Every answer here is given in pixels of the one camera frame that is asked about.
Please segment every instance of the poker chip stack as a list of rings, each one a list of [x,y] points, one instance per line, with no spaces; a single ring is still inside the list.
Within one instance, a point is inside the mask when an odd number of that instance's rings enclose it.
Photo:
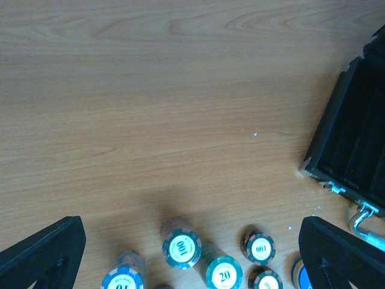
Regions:
[[[258,267],[250,274],[248,287],[249,289],[283,289],[283,283],[276,272]]]
[[[276,255],[276,245],[269,235],[252,230],[242,237],[241,251],[251,262],[265,266]]]
[[[312,289],[302,258],[298,259],[291,270],[291,281],[295,289]]]
[[[104,277],[100,289],[143,289],[145,270],[144,259],[138,252],[123,252]]]
[[[239,263],[212,243],[203,243],[202,256],[195,268],[208,289],[238,289],[242,284]]]
[[[194,266],[202,254],[202,242],[191,224],[174,217],[161,229],[162,253],[172,268],[186,270]]]

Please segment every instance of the metal latch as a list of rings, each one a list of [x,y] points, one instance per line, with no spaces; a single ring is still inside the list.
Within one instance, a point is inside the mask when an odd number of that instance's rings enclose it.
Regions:
[[[319,182],[321,186],[323,186],[325,191],[331,191],[333,193],[339,194],[341,192],[346,192],[346,190],[342,187],[337,186],[334,182]]]
[[[366,242],[385,252],[385,239],[383,237],[380,237],[369,231],[364,231],[359,228],[360,224],[364,221],[364,219],[373,216],[374,211],[370,207],[371,206],[367,206],[365,203],[363,203],[361,209],[359,209],[357,214],[355,214],[350,219],[349,227],[350,230],[352,230]]]

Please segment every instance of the table surface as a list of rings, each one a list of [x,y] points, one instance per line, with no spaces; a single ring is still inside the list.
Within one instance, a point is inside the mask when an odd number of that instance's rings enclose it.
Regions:
[[[186,217],[246,273],[239,235],[256,224],[291,288],[303,217],[348,229],[355,206],[298,167],[384,2],[48,2],[0,2],[0,250],[79,215],[75,288],[130,249],[149,288],[203,288],[162,259],[162,222]]]

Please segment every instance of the white chip label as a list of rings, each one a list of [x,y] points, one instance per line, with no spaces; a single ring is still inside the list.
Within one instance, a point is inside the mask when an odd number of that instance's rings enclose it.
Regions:
[[[279,284],[273,276],[265,276],[260,281],[258,289],[279,289]]]
[[[230,289],[236,282],[236,270],[229,263],[221,263],[212,273],[212,282],[217,289]]]
[[[186,263],[195,254],[195,243],[187,235],[176,236],[170,243],[170,256],[179,263]]]
[[[133,277],[121,274],[113,277],[107,289],[137,289]]]
[[[271,245],[265,238],[258,238],[254,241],[253,245],[251,245],[251,254],[253,254],[257,260],[266,260],[269,258],[270,253]]]

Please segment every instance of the number 20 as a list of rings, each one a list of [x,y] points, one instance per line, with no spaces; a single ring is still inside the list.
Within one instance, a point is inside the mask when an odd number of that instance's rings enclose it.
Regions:
[[[222,277],[221,282],[224,282],[224,281],[230,279],[230,272],[229,271],[225,271],[224,273],[220,273],[219,275],[221,275],[221,277]]]

